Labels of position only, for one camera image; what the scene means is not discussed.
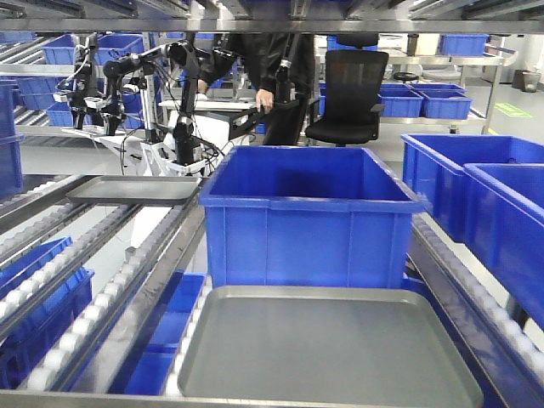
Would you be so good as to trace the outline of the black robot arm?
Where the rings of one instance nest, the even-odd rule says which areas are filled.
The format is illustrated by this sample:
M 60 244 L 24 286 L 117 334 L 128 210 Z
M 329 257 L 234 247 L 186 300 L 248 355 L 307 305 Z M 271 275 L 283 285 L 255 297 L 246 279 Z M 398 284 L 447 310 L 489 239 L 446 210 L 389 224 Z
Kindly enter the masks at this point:
M 103 118 L 105 134 L 113 136 L 126 117 L 122 108 L 122 79 L 129 73 L 151 65 L 159 57 L 169 58 L 184 72 L 184 87 L 178 108 L 178 119 L 173 128 L 173 139 L 176 152 L 175 162 L 187 166 L 194 162 L 192 133 L 200 70 L 196 49 L 189 42 L 179 40 L 155 47 L 142 54 L 129 54 L 106 62 L 103 65 L 105 106 L 100 108 L 99 112 Z

